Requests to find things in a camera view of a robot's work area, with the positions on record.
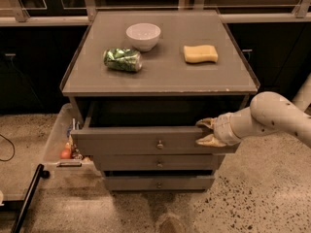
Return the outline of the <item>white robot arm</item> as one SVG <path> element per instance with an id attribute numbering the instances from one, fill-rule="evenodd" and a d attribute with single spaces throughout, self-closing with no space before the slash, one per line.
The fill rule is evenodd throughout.
<path id="1" fill-rule="evenodd" d="M 311 117 L 305 113 L 310 104 L 311 75 L 293 101 L 279 93 L 265 91 L 257 94 L 247 108 L 198 121 L 197 126 L 207 127 L 212 133 L 196 143 L 204 147 L 233 146 L 250 136 L 283 131 L 311 148 Z"/>

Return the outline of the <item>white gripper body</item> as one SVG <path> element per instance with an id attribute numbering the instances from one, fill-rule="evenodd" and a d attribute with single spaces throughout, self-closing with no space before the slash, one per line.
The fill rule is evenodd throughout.
<path id="1" fill-rule="evenodd" d="M 239 144 L 241 139 L 232 130 L 230 119 L 232 113 L 222 114 L 214 119 L 213 131 L 215 137 L 228 146 Z"/>

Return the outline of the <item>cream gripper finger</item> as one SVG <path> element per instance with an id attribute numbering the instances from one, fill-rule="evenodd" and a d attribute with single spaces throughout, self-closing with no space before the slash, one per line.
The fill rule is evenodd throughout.
<path id="1" fill-rule="evenodd" d="M 209 134 L 203 138 L 197 139 L 195 142 L 203 147 L 221 148 L 226 146 L 226 143 L 216 138 L 214 134 Z"/>
<path id="2" fill-rule="evenodd" d="M 206 117 L 199 120 L 195 125 L 198 127 L 207 127 L 211 130 L 214 129 L 215 120 L 212 117 Z"/>

